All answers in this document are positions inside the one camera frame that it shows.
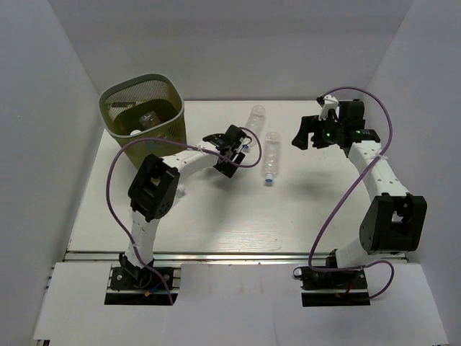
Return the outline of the clear bottle blue cap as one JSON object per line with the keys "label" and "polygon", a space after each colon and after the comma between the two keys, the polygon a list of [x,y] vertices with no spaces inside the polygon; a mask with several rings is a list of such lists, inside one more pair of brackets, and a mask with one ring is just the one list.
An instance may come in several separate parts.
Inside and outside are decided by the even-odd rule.
{"label": "clear bottle blue cap", "polygon": [[281,152],[281,135],[277,132],[269,132],[264,142],[264,184],[272,186],[279,173],[279,159]]}
{"label": "clear bottle blue cap", "polygon": [[246,136],[251,136],[253,141],[251,143],[251,147],[257,144],[256,139],[261,138],[261,133],[264,129],[264,125],[266,122],[266,109],[262,105],[255,105],[251,109],[251,113],[249,115],[246,124],[244,125],[243,131],[245,132]]}

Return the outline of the crushed clear bottle white cap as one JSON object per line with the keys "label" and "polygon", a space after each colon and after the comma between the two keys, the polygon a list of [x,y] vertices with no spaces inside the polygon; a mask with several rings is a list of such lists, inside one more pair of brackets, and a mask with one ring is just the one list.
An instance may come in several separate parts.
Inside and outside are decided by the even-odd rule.
{"label": "crushed clear bottle white cap", "polygon": [[186,188],[183,184],[178,184],[176,188],[176,198],[182,198],[187,194]]}

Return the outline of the clear crushed bottle front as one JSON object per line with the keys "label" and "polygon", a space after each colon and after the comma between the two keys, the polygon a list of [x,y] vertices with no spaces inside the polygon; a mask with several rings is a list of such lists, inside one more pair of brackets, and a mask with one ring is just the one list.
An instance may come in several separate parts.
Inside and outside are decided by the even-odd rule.
{"label": "clear crushed bottle front", "polygon": [[155,111],[147,112],[139,118],[139,123],[143,130],[155,128],[156,126],[161,125],[163,122],[163,115]]}

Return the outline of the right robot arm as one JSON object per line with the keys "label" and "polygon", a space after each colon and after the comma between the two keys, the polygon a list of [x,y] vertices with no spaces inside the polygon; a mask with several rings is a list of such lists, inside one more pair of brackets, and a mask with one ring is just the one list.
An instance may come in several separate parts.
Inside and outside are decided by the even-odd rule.
{"label": "right robot arm", "polygon": [[324,266],[310,267],[325,272],[326,281],[340,288],[350,281],[351,271],[374,265],[385,254],[415,251],[427,201],[411,194],[396,177],[385,156],[386,146],[375,130],[365,127],[363,101],[338,101],[328,94],[317,102],[319,114],[302,118],[292,145],[300,150],[337,145],[359,173],[353,186],[363,183],[370,198],[358,237],[333,250]]}

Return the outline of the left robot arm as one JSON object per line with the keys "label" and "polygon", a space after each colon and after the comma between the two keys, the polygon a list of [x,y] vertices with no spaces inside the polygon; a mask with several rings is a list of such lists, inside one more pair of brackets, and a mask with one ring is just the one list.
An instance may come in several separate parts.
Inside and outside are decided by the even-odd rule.
{"label": "left robot arm", "polygon": [[147,155],[127,192],[132,226],[130,245],[120,255],[120,265],[128,280],[138,288],[151,282],[153,243],[159,221],[174,206],[180,183],[206,168],[216,169],[231,178],[242,166],[243,148],[252,142],[252,138],[243,129],[232,125],[225,133],[205,136],[195,146],[165,142],[183,150],[163,158]]}

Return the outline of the olive green mesh bin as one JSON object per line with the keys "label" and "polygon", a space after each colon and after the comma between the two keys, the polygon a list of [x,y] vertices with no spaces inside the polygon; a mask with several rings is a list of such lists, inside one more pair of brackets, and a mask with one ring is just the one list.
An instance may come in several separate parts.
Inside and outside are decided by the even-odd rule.
{"label": "olive green mesh bin", "polygon": [[184,150],[184,100],[163,75],[145,74],[110,87],[99,98],[99,111],[108,133],[121,147],[140,138],[160,139],[125,150],[135,168],[149,154],[163,157]]}

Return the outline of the clear bottle blue cap back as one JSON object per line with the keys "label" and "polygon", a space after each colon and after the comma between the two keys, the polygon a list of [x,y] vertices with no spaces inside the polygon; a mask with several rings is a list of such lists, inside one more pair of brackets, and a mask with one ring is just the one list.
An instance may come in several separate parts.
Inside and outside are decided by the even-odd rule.
{"label": "clear bottle blue cap back", "polygon": [[245,132],[246,136],[251,136],[253,141],[251,143],[251,147],[257,144],[256,139],[261,138],[261,133],[264,129],[264,125],[266,122],[266,109],[262,105],[255,105],[251,109],[251,113],[249,115],[246,124],[244,125],[243,131]]}

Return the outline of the aluminium front rail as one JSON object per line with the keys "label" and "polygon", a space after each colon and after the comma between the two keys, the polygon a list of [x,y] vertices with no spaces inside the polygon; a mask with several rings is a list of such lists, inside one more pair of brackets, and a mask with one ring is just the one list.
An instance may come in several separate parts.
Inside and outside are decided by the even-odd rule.
{"label": "aluminium front rail", "polygon": [[[117,262],[119,252],[67,251],[64,262]],[[154,252],[155,263],[170,262],[287,262],[306,263],[308,253],[301,252]]]}

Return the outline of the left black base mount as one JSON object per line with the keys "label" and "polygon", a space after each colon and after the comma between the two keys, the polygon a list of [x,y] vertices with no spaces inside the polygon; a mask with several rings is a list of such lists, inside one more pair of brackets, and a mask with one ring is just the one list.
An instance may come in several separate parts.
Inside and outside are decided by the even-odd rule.
{"label": "left black base mount", "polygon": [[104,305],[170,306],[171,302],[161,279],[151,271],[137,282],[121,267],[112,267]]}

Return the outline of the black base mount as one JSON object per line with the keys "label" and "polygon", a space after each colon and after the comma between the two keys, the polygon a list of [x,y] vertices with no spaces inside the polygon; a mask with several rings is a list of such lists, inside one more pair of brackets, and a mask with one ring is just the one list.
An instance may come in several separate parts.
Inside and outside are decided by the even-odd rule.
{"label": "black base mount", "polygon": [[369,306],[370,296],[363,270],[319,272],[296,267],[293,277],[301,282],[303,307]]}
{"label": "black base mount", "polygon": [[151,271],[137,282],[121,267],[112,267],[104,305],[170,306],[171,302],[161,279]]}

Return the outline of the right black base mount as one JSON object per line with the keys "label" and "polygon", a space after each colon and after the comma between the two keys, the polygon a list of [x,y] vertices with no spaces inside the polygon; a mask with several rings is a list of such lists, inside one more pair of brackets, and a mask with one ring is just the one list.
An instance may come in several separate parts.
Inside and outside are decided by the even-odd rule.
{"label": "right black base mount", "polygon": [[301,282],[303,307],[369,306],[370,296],[363,270],[319,272],[296,267],[293,277]]}

